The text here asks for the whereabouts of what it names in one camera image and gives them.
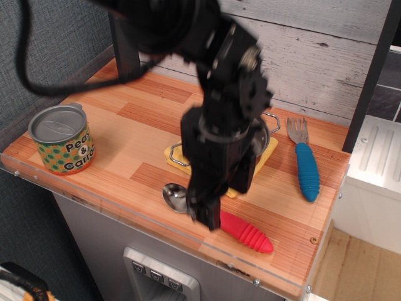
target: button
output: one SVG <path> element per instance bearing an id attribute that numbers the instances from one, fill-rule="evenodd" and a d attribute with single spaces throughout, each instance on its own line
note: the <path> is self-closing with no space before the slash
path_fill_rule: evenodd
<path id="1" fill-rule="evenodd" d="M 132 262 L 133 269 L 141 274 L 146 274 L 146 269 L 143 265 L 136 263 L 135 261 Z"/>
<path id="2" fill-rule="evenodd" d="M 181 285 L 181 283 L 169 279 L 169 285 L 170 285 L 170 287 L 171 287 L 173 290 L 178 290 L 179 292 L 182 292 L 182 285 Z"/>
<path id="3" fill-rule="evenodd" d="M 153 280 L 156 280 L 156 281 L 161 282 L 161 283 L 164 282 L 163 275 L 160 274 L 160 273 L 157 273 L 157 272 L 155 272 L 153 270 L 150 270 L 150 276 L 152 277 Z"/>

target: red rubber handle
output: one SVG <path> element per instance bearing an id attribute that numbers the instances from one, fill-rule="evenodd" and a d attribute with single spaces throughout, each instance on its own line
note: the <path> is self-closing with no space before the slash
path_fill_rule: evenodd
<path id="1" fill-rule="evenodd" d="M 241 243 L 261 253 L 272 253 L 270 239 L 254 225 L 231 213 L 220 211 L 221 228 L 237 238 Z"/>

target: spoon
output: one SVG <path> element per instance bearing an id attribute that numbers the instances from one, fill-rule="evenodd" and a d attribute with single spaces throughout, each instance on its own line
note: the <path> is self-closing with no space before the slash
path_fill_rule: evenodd
<path id="1" fill-rule="evenodd" d="M 178 213 L 187 213 L 187 189 L 181 185 L 170 183 L 163 187 L 165 202 Z M 237 238 L 241 243 L 261 253 L 272 253 L 273 245 L 269 238 L 252 224 L 243 219 L 220 211 L 221 228 Z"/>

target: blue fork handle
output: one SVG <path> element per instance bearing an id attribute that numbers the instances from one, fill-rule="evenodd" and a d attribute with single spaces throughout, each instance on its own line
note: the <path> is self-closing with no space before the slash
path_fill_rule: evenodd
<path id="1" fill-rule="evenodd" d="M 315 157 L 311 148 L 305 143 L 298 143 L 295 153 L 302 194 L 309 202 L 313 202 L 318 197 L 320 190 L 320 176 Z"/>

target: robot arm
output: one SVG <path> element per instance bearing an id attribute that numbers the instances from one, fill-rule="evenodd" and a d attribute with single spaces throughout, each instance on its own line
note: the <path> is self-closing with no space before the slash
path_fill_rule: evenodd
<path id="1" fill-rule="evenodd" d="M 92 0 L 120 18 L 132 43 L 150 56 L 177 53 L 194 62 L 204 102 L 181 120 L 183 153 L 192 167 L 187 205 L 193 219 L 220 227 L 220 197 L 246 193 L 255 133 L 272 94 L 260 72 L 256 38 L 220 12 L 216 0 Z"/>

